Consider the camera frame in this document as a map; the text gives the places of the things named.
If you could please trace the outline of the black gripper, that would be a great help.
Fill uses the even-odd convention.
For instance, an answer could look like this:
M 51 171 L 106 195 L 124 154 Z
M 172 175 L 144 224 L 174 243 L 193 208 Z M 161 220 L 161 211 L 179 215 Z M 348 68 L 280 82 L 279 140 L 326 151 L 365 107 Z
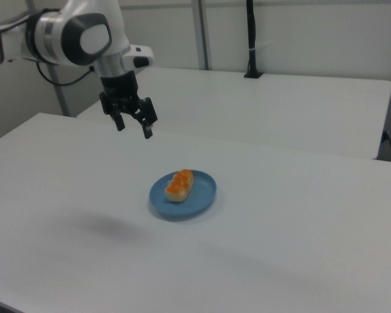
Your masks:
M 142 127 L 145 139 L 152 136 L 152 126 L 157 121 L 152 100 L 138 97 L 138 83 L 134 71 L 112 78 L 100 79 L 104 91 L 99 94 L 103 112 L 110 115 L 118 131 L 125 128 L 122 113 L 132 115 Z

